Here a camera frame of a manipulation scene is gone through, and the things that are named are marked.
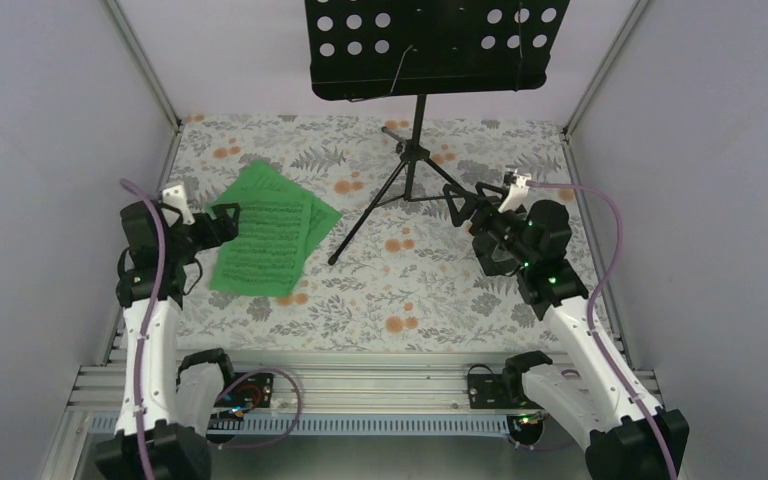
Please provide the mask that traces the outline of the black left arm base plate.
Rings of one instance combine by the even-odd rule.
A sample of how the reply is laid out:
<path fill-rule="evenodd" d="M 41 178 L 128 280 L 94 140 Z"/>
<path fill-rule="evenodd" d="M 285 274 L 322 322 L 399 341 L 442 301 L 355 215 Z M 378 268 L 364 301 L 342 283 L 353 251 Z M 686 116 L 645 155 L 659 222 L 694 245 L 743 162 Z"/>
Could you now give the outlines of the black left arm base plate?
<path fill-rule="evenodd" d="M 221 396 L 214 408 L 234 413 L 268 408 L 271 404 L 274 380 L 273 373 L 256 373 Z"/>

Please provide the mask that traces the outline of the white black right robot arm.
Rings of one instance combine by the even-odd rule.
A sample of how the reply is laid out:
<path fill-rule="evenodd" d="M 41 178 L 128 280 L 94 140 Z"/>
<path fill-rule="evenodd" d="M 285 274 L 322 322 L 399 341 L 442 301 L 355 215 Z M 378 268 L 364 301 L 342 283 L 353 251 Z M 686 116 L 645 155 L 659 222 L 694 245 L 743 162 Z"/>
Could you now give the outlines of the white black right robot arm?
<path fill-rule="evenodd" d="M 509 254 L 503 270 L 515 274 L 524 303 L 561 342 L 586 386 L 580 390 L 547 354 L 533 351 L 506 361 L 503 397 L 515 407 L 533 402 L 554 418 L 582 449 L 593 479 L 675 479 L 689 424 L 641 384 L 610 340 L 595 316 L 600 291 L 588 290 L 566 258 L 568 210 L 553 200 L 524 207 L 532 184 L 443 188 L 453 224 L 470 222 L 483 264 L 491 266 L 495 250 Z"/>

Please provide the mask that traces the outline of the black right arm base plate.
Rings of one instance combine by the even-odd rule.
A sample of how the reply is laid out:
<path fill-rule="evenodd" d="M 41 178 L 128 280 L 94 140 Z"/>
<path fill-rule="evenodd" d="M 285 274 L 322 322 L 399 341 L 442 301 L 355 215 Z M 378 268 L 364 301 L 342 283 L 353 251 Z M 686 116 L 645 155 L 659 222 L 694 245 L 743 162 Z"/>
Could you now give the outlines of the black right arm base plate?
<path fill-rule="evenodd" d="M 526 400 L 514 398 L 508 392 L 500 375 L 471 372 L 466 381 L 469 405 L 473 410 L 512 410 L 527 405 Z"/>

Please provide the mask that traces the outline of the black metronome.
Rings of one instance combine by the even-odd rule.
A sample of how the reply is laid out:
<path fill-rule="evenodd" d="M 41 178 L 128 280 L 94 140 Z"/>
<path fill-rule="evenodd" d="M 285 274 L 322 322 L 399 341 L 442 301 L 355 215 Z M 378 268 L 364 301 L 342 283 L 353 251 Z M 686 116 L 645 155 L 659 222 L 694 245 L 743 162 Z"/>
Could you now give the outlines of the black metronome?
<path fill-rule="evenodd" d="M 521 267 L 521 264 L 487 233 L 475 236 L 472 247 L 482 271 L 488 277 L 512 276 Z"/>

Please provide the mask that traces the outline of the black music stand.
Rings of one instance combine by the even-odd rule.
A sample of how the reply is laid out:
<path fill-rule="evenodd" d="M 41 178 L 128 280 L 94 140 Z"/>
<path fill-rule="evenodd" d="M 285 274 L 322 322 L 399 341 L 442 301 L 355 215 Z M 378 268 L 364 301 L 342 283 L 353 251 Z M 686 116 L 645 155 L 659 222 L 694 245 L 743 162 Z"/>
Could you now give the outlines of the black music stand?
<path fill-rule="evenodd" d="M 304 4 L 313 93 L 358 103 L 398 96 L 416 99 L 411 134 L 381 131 L 396 141 L 399 162 L 328 262 L 335 265 L 385 194 L 404 181 L 413 194 L 424 163 L 447 183 L 455 179 L 421 144 L 431 94 L 522 91 L 547 80 L 552 45 L 569 4 L 534 1 L 307 1 Z"/>

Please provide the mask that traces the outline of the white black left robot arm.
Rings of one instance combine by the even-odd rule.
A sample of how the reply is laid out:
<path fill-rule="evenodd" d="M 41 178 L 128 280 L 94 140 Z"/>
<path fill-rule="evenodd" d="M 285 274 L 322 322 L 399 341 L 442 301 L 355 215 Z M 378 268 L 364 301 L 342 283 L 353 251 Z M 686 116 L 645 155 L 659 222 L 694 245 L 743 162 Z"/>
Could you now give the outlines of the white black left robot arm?
<path fill-rule="evenodd" d="M 241 209 L 135 202 L 120 212 L 128 242 L 116 297 L 126 327 L 126 386 L 112 438 L 97 444 L 106 479 L 208 479 L 206 438 L 214 405 L 230 402 L 238 377 L 221 348 L 175 359 L 186 290 L 185 266 L 197 253 L 235 239 Z"/>

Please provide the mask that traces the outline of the green sheet music page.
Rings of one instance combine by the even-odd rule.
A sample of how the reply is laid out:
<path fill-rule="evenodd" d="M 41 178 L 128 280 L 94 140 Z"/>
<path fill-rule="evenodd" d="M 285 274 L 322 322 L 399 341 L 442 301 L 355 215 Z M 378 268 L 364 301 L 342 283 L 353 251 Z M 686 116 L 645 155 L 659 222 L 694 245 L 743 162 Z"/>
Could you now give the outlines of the green sheet music page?
<path fill-rule="evenodd" d="M 216 205 L 241 208 L 237 237 L 218 253 L 210 281 L 214 291 L 252 297 L 286 297 L 305 261 L 312 202 L 272 190 L 234 190 Z"/>
<path fill-rule="evenodd" d="M 325 239 L 341 214 L 264 161 L 242 168 L 208 204 L 242 208 L 238 252 L 301 264 Z"/>

